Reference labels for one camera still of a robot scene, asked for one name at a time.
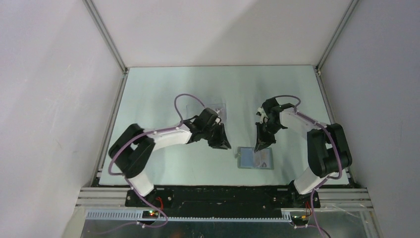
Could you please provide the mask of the blue card wallet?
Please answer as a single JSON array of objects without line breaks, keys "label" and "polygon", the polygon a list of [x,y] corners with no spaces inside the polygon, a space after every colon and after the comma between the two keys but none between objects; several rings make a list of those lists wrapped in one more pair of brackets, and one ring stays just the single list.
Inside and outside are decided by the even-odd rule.
[{"label": "blue card wallet", "polygon": [[240,169],[273,170],[273,153],[271,148],[258,152],[253,147],[238,147],[237,166]]}]

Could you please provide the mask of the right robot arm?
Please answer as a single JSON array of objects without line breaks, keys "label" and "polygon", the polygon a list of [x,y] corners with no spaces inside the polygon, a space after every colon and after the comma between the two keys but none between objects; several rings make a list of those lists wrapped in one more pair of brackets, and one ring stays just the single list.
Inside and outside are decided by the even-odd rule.
[{"label": "right robot arm", "polygon": [[344,169],[352,164],[352,156],[343,127],[326,124],[300,112],[298,104],[280,104],[278,97],[265,100],[257,109],[257,139],[259,152],[276,143],[281,129],[291,129],[307,141],[308,168],[288,185],[287,192],[278,198],[294,207],[312,203],[317,189],[328,180],[342,178]]}]

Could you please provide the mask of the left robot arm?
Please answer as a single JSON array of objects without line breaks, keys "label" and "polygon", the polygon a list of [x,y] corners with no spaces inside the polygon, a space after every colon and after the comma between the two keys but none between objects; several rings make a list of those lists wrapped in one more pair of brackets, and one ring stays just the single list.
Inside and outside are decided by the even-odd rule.
[{"label": "left robot arm", "polygon": [[205,140],[212,149],[231,149],[225,126],[217,112],[204,108],[198,116],[181,119],[180,124],[157,130],[146,131],[138,124],[129,125],[118,137],[108,155],[111,162],[108,173],[115,175],[116,166],[137,199],[144,206],[152,206],[157,199],[154,184],[145,169],[154,151],[173,145],[191,144]]}]

